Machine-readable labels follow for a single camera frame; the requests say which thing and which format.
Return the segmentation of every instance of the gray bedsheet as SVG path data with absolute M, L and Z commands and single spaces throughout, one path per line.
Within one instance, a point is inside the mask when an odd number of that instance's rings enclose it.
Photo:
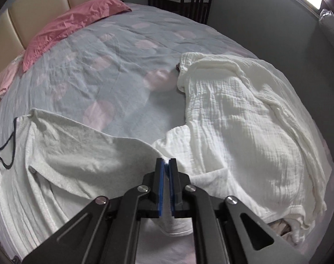
M 131 13 L 105 18 L 62 40 L 16 77 L 0 102 L 0 147 L 12 132 L 13 119 L 33 107 L 113 136 L 153 143 L 185 123 L 185 96 L 176 88 L 181 53 L 256 58 L 206 25 L 154 7 L 130 6 Z M 328 204 L 323 231 L 334 208 L 334 180 L 329 184 L 326 195 L 333 205 Z M 78 207 L 54 190 L 63 210 L 74 215 Z M 310 258 L 321 239 L 303 243 L 301 251 Z M 137 263 L 195 262 L 191 235 L 171 239 L 144 221 L 140 240 Z

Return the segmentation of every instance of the crumpled white cloth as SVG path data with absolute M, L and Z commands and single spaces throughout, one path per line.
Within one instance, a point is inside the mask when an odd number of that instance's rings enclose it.
M 186 124 L 152 146 L 210 195 L 234 195 L 266 223 L 284 218 L 303 241 L 326 210 L 331 171 L 289 81 L 265 61 L 231 55 L 186 53 L 180 70 Z

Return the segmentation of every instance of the black elastic band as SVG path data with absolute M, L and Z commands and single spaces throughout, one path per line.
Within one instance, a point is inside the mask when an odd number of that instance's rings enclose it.
M 3 161 L 3 159 L 2 159 L 2 157 L 0 156 L 0 161 L 2 162 L 3 166 L 7 170 L 9 170 L 11 168 L 11 166 L 13 165 L 13 163 L 14 163 L 14 157 L 15 157 L 15 135 L 16 135 L 16 132 L 17 132 L 17 119 L 16 118 L 14 119 L 13 124 L 14 124 L 14 131 L 11 133 L 11 135 L 10 135 L 9 139 L 7 140 L 7 142 L 2 147 L 0 147 L 0 151 L 2 151 L 7 146 L 7 144 L 11 140 L 11 138 L 13 138 L 13 155 L 11 157 L 11 164 L 10 165 L 5 164 L 4 161 Z

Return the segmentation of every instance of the metal screw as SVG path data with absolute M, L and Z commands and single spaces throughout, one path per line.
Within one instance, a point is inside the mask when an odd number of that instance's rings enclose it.
M 106 204 L 107 199 L 104 196 L 99 196 L 95 199 L 96 204 Z
M 149 191 L 149 187 L 142 184 L 138 186 L 138 191 L 140 191 L 141 193 L 147 193 Z
M 229 204 L 237 204 L 237 203 L 238 203 L 238 199 L 237 199 L 235 196 L 233 196 L 233 195 L 228 196 L 228 197 L 226 198 L 226 201 L 227 201 Z
M 14 256 L 14 258 L 11 260 L 14 264 L 20 264 L 21 263 L 21 261 L 20 261 L 20 259 L 19 259 L 19 257 L 18 256 Z
M 188 184 L 185 186 L 185 190 L 190 191 L 191 193 L 193 193 L 194 191 L 196 191 L 196 187 L 192 184 Z

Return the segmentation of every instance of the pink pillow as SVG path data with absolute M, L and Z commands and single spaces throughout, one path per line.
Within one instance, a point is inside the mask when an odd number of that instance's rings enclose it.
M 26 72 L 46 51 L 72 33 L 105 17 L 131 11 L 120 0 L 90 0 L 76 6 L 47 24 L 32 38 L 24 54 Z
M 0 73 L 0 100 L 8 91 L 9 86 L 14 80 L 15 75 L 22 66 L 22 57 L 25 51 L 22 51 L 8 66 Z

